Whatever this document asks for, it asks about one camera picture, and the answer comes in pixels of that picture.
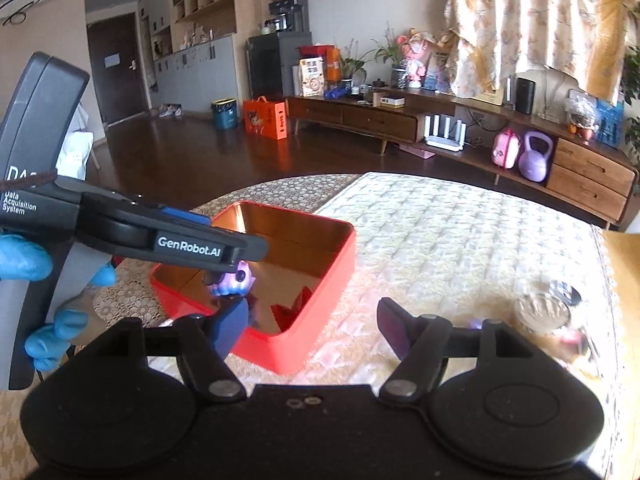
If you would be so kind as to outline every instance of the pink plush doll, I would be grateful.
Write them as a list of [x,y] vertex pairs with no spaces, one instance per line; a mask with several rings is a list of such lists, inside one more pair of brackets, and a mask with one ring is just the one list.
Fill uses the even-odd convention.
[[403,46],[404,69],[409,79],[409,88],[420,88],[422,78],[427,75],[427,67],[422,59],[429,50],[429,44],[420,35],[413,36],[410,40],[406,36],[400,36],[398,44]]

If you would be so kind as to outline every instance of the yellow curtain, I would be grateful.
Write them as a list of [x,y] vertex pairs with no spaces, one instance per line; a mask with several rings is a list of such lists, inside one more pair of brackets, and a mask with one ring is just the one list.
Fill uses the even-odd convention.
[[553,68],[581,89],[618,100],[626,44],[635,36],[626,0],[448,0],[446,30],[422,36],[449,50],[451,89],[495,91],[515,73]]

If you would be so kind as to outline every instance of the metal bolt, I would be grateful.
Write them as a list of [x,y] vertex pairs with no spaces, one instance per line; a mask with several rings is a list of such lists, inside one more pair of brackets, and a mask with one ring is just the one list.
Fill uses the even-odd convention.
[[322,404],[322,399],[316,396],[306,397],[305,404],[308,404],[309,406],[317,406],[318,404]]
[[418,390],[418,386],[405,380],[389,381],[385,384],[385,391],[394,397],[411,397]]
[[225,397],[227,399],[235,397],[240,393],[241,390],[242,388],[240,387],[240,384],[228,379],[216,381],[209,385],[209,391],[213,395],[215,395],[216,397]]
[[305,407],[305,403],[300,399],[289,399],[287,402],[285,402],[285,404],[288,408],[292,408],[294,410],[300,410],[301,408]]

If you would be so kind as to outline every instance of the drawer handle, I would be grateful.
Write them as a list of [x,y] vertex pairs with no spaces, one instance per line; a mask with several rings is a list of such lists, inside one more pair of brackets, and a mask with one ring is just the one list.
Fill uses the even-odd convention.
[[591,196],[593,198],[597,198],[598,197],[598,195],[595,194],[591,189],[587,189],[587,188],[585,188],[583,186],[580,186],[578,189],[580,190],[580,192],[584,193],[585,195],[589,195],[589,196]]
[[607,170],[605,170],[603,167],[598,166],[595,162],[591,162],[590,160],[587,160],[588,164],[591,164],[592,166],[595,166],[596,168],[598,168],[602,173],[607,173]]

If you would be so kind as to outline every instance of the gloved hand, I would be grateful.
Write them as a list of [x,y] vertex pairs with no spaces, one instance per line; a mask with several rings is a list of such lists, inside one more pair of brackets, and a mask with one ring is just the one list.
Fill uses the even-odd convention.
[[[0,280],[29,280],[39,282],[53,270],[51,257],[42,247],[19,235],[0,235]],[[116,283],[116,272],[111,264],[101,268],[91,281],[93,286],[111,286]],[[33,358],[33,366],[41,372],[50,372],[58,366],[71,340],[86,328],[88,316],[78,310],[62,306],[53,324],[45,325],[31,334],[24,344]]]

